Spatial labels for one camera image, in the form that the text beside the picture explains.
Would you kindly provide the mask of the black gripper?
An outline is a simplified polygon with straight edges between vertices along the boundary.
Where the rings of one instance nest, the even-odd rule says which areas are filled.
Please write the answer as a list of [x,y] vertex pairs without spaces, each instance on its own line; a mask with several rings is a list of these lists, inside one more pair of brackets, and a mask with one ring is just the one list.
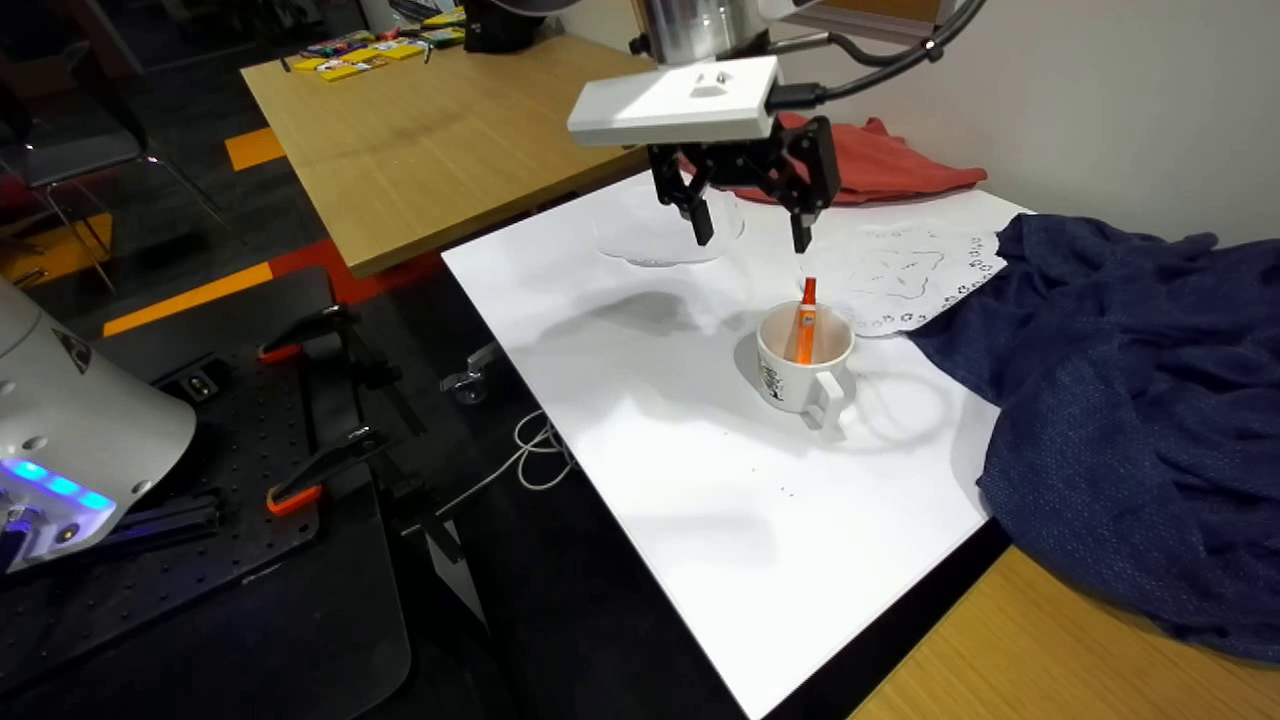
[[676,204],[697,246],[710,239],[702,189],[746,189],[789,209],[790,249],[810,249],[816,209],[840,193],[830,125],[823,118],[779,118],[762,142],[732,145],[656,145],[649,151],[656,197]]

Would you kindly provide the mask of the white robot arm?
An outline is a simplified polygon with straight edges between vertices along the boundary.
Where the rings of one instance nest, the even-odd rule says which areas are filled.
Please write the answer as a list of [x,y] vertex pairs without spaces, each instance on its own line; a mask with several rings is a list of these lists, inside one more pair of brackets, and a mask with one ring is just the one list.
[[2,572],[96,550],[191,450],[196,410],[0,279]]

